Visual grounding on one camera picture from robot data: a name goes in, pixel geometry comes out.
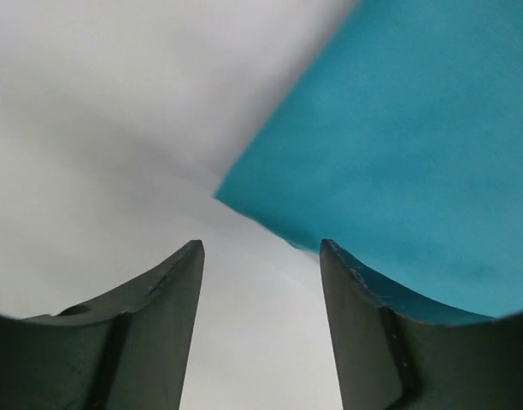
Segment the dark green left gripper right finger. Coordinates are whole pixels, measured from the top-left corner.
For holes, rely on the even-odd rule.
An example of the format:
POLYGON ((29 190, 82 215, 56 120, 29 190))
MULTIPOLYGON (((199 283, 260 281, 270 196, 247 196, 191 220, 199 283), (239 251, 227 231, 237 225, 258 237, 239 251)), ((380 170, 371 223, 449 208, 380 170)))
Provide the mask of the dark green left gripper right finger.
POLYGON ((436 302, 320 245, 346 409, 523 409, 523 312, 492 318, 436 302))

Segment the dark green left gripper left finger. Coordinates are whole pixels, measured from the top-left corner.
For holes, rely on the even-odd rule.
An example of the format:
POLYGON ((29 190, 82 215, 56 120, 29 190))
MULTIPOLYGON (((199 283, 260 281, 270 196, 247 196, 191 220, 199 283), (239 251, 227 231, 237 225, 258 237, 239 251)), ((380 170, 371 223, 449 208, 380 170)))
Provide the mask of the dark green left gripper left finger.
POLYGON ((176 409, 203 279, 192 240, 57 315, 0 315, 0 409, 176 409))

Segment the teal t shirt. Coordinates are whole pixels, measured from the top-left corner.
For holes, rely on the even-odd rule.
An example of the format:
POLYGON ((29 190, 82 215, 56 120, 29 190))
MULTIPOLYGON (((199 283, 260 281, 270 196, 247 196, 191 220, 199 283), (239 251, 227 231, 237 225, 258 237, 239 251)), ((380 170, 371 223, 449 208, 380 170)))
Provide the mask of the teal t shirt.
POLYGON ((523 310, 523 1, 362 1, 219 201, 437 301, 523 310))

